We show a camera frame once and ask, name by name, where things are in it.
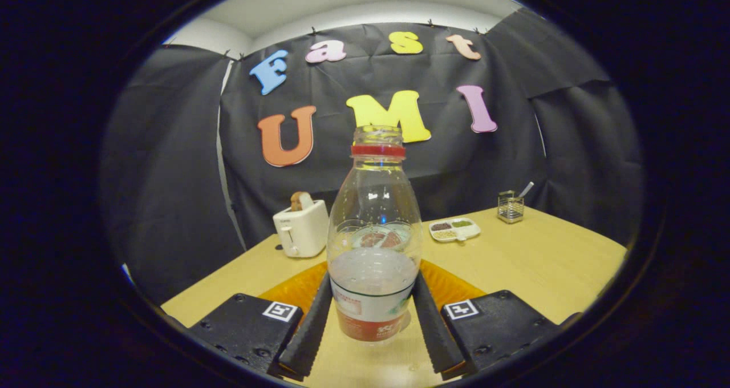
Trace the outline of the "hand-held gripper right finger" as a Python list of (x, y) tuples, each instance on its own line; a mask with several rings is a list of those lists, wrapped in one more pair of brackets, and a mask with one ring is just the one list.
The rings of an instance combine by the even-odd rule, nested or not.
[(412, 296), (431, 365), (442, 377), (494, 373), (558, 333), (513, 292), (487, 293), (427, 260)]

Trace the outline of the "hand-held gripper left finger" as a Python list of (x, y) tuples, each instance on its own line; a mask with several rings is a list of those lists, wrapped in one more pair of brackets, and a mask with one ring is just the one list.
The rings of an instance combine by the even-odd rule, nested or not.
[(303, 380), (320, 349), (332, 295), (322, 262), (259, 296), (233, 294), (187, 331), (242, 367)]

